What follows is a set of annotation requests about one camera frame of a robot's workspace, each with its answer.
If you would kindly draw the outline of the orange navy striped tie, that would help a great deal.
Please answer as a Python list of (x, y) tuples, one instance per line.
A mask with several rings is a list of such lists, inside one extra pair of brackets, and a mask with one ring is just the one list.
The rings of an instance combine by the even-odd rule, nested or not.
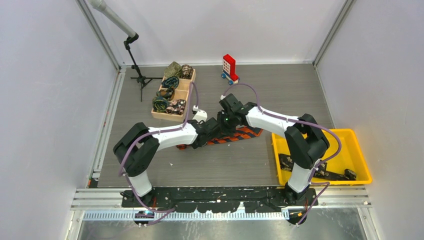
[(236, 142), (239, 140), (247, 140), (259, 137), (263, 132), (263, 129), (251, 126), (237, 127), (235, 132), (230, 134), (218, 134), (218, 138), (211, 138), (205, 145), (216, 145), (230, 142)]

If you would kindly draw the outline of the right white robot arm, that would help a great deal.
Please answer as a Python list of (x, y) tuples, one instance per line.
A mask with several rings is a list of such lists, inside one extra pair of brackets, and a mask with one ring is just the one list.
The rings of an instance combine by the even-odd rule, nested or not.
[(325, 155), (330, 143), (310, 114), (301, 117), (269, 111), (254, 102), (243, 104), (232, 93), (221, 96), (223, 116), (219, 121), (227, 128), (238, 125), (260, 128), (285, 138), (293, 167), (284, 186), (285, 198), (299, 205), (306, 197), (315, 165)]

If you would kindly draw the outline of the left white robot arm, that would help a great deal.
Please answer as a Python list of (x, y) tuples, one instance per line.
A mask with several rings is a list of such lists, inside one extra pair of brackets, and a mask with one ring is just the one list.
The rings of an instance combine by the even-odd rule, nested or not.
[(120, 163), (118, 173), (126, 174), (135, 202), (141, 207), (148, 207), (154, 197), (147, 169), (156, 152), (177, 145), (200, 148), (220, 133), (220, 124), (215, 118), (200, 122), (192, 119), (167, 127), (147, 127), (138, 122), (113, 147)]

